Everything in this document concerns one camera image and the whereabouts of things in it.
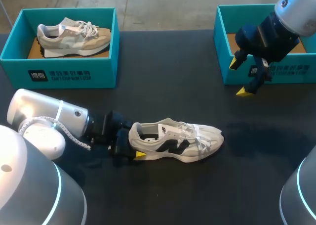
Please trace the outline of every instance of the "teal shoebox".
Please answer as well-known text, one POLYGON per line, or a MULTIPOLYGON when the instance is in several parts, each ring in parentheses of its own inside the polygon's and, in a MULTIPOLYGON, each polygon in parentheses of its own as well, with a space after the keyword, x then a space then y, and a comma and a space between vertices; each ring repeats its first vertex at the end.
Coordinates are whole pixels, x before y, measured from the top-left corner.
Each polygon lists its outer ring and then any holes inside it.
POLYGON ((114 88, 119 57, 119 26, 115 8, 21 10, 0 56, 14 88, 114 88), (54 26, 65 17, 111 29, 109 57, 28 59, 39 24, 54 26))
MULTIPOLYGON (((235 53, 231 51, 229 34, 236 33, 246 23, 259 25, 274 10, 274 6, 257 4, 217 7, 214 41, 224 84, 247 84, 252 80, 252 72, 255 70, 252 55, 248 55, 248 59, 236 71, 229 69, 235 53)), ((272 84, 316 83, 316 35, 300 39, 306 53, 290 53, 281 62, 271 64, 272 84)))

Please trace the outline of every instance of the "beige sneaker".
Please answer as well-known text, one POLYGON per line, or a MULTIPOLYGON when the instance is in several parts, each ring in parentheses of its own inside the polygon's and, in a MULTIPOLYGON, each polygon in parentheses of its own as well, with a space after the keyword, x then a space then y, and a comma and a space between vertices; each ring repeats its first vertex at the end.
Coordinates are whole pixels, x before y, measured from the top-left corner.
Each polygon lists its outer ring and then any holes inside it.
POLYGON ((65 18, 56 26, 38 26, 39 44, 45 58, 78 54, 90 56, 104 50, 111 41, 111 31, 94 26, 91 22, 65 18))

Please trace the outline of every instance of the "shoe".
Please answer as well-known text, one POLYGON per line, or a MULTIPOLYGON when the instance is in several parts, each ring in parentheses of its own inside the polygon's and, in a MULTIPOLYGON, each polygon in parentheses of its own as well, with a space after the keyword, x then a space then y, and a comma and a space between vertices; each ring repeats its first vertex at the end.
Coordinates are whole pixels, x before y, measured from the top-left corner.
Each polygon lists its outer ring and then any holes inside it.
POLYGON ((146 155, 138 160, 173 157, 195 162, 216 152, 224 137, 221 131, 207 125, 186 124, 170 118, 157 123, 134 123, 128 135, 130 145, 146 155))
POLYGON ((91 22, 73 21, 65 18, 56 26, 38 26, 38 41, 44 48, 45 58, 67 54, 95 55, 104 50, 111 41, 111 31, 99 28, 91 22))

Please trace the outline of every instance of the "black tabletop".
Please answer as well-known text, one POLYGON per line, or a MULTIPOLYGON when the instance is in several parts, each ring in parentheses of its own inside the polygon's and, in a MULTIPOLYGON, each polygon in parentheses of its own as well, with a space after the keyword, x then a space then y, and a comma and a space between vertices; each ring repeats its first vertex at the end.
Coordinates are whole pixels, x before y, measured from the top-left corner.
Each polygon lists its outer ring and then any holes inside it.
MULTIPOLYGON (((223 85, 213 31, 202 30, 121 32, 115 89, 38 90, 141 123, 170 117, 224 133, 218 153, 190 164, 114 163, 104 148, 67 145, 59 165, 85 192, 87 225, 281 224, 281 189, 316 143, 316 88, 265 85, 251 98, 236 97, 239 88, 223 85)), ((2 69, 0 91, 7 125, 15 91, 2 69)))

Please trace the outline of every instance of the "sneaker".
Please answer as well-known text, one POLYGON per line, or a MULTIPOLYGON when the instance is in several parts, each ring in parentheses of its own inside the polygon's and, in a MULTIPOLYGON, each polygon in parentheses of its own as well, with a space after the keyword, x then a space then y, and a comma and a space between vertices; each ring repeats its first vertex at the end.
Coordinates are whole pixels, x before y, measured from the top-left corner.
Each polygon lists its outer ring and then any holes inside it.
POLYGON ((67 54, 95 55, 111 41, 111 31, 99 28, 91 22, 65 18, 56 26, 38 26, 38 41, 44 48, 44 57, 61 57, 67 54))
POLYGON ((182 162, 195 162, 216 152, 224 138, 221 131, 207 125, 186 124, 167 118, 157 123, 134 123, 129 143, 146 155, 138 160, 173 157, 182 162))

